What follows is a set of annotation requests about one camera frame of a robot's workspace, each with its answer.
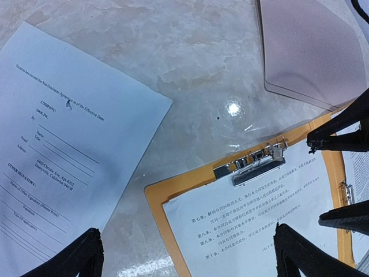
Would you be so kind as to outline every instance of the document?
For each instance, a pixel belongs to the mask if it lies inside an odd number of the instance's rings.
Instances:
[[[360,128],[357,122],[337,135],[352,133]],[[345,164],[346,182],[353,187],[355,203],[369,200],[369,152],[342,152]],[[358,232],[351,232],[353,259],[359,263],[369,250],[369,237]]]
[[[318,224],[333,209],[325,163],[308,151],[302,141],[286,150],[285,165],[245,186],[223,177],[163,205],[192,276],[277,276],[277,222],[338,256],[336,229]]]
[[[1,275],[19,276],[104,229],[171,100],[26,23],[0,87]]]

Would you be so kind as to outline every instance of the orange clipboard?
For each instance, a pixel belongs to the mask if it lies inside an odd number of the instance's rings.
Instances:
[[[284,139],[289,146],[305,140],[307,134],[323,125],[330,120],[329,113],[319,117],[308,124],[305,124],[290,132],[284,133],[268,141],[269,144],[279,143]],[[248,155],[250,152],[256,152],[267,146],[267,143],[262,143],[248,150],[238,152],[224,159],[207,164],[193,171],[189,171],[182,175],[170,178],[168,180],[149,185],[145,188],[146,198],[150,205],[152,214],[155,218],[160,234],[172,257],[176,270],[180,276],[191,276],[186,262],[180,252],[178,244],[175,240],[170,224],[165,215],[163,204],[168,202],[182,193],[198,188],[202,185],[210,184],[216,180],[213,169],[240,159]],[[344,161],[341,152],[323,151],[322,153],[327,173],[329,176],[330,188],[332,193],[333,205],[335,208],[343,207],[348,204],[346,191],[342,187],[342,182],[346,180]],[[338,258],[340,261],[354,267],[355,262],[352,254],[352,238],[351,232],[346,230],[337,230],[338,235]]]

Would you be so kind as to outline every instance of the metal clip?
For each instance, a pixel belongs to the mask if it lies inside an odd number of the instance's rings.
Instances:
[[[353,186],[352,185],[348,185],[346,180],[342,181],[341,183],[343,189],[346,192],[346,197],[347,197],[347,203],[349,205],[353,205],[355,204],[355,198],[353,196]]]
[[[237,173],[232,177],[234,187],[244,185],[246,182],[284,165],[284,151],[287,148],[288,145],[284,138],[282,143],[268,144],[259,151],[215,168],[213,170],[215,177],[219,179]]]

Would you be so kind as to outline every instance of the marble surface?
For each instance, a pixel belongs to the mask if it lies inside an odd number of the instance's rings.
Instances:
[[[344,1],[320,2],[369,61]],[[103,231],[103,276],[177,276],[144,187],[324,113],[265,91],[254,0],[2,0],[0,48],[24,20],[174,101]]]

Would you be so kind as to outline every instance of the clipboard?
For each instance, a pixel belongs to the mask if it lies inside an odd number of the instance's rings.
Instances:
[[[290,132],[277,136],[266,143],[262,143],[248,150],[238,152],[224,159],[207,164],[206,166],[189,171],[182,175],[167,179],[154,185],[149,185],[145,188],[146,198],[150,205],[152,214],[155,218],[168,252],[172,257],[176,270],[180,276],[191,276],[191,274],[180,252],[170,224],[165,215],[163,204],[168,202],[170,199],[173,199],[192,189],[199,188],[202,185],[206,185],[216,181],[217,177],[219,178],[224,175],[224,172],[227,171],[227,168],[229,172],[233,172],[234,168],[236,168],[237,170],[238,166],[240,167],[239,170],[247,169],[247,167],[242,167],[242,161],[246,162],[246,160],[250,161],[250,159],[254,159],[257,161],[258,158],[269,158],[270,163],[270,158],[273,158],[274,154],[274,160],[283,163],[284,157],[280,156],[280,149],[277,149],[277,153],[273,153],[273,151],[270,151],[271,147],[281,148],[281,145],[283,144],[285,144],[286,147],[288,145],[292,146],[302,140],[305,140],[307,138],[307,134],[310,131],[329,121],[330,116],[337,112],[339,112],[339,110],[323,115],[311,121],[310,123],[307,123]],[[349,186],[345,185],[346,176],[342,153],[323,151],[322,155],[329,177],[334,208],[349,205],[352,201],[352,191]],[[255,168],[267,163],[268,161],[265,163],[258,162]],[[266,174],[267,171],[265,171],[264,169],[261,170],[259,173]],[[237,180],[234,180],[234,186],[237,186],[237,184]],[[355,267],[355,262],[352,254],[351,232],[337,229],[337,238],[338,259],[350,265],[351,267]]]

